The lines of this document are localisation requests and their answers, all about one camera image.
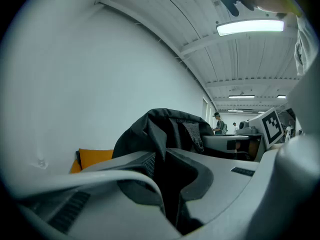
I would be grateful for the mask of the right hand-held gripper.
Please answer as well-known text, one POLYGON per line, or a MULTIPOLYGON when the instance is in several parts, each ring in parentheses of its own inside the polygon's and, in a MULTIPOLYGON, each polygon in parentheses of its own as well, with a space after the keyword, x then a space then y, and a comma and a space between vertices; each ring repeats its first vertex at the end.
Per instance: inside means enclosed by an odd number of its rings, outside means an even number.
POLYGON ((274 108, 242 121, 235 134, 204 136, 202 143, 208 156, 242 161, 260 161, 265 152, 282 137, 283 129, 274 108))

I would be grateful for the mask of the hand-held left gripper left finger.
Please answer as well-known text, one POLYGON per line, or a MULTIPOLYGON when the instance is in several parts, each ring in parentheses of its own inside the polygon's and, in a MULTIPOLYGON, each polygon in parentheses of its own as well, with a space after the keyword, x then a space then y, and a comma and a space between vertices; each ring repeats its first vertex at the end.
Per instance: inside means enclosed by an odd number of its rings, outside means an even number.
POLYGON ((13 197, 47 240, 177 240, 155 161, 152 152, 131 153, 80 173, 23 181, 13 197))

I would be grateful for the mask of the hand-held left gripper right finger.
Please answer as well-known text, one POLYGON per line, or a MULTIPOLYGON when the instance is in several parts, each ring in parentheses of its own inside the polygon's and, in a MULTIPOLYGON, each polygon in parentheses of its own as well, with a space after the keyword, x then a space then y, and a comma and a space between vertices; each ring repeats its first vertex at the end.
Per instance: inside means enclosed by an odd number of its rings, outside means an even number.
POLYGON ((258 169, 253 161, 169 148, 165 156, 166 215, 181 234, 208 224, 244 190, 258 169))

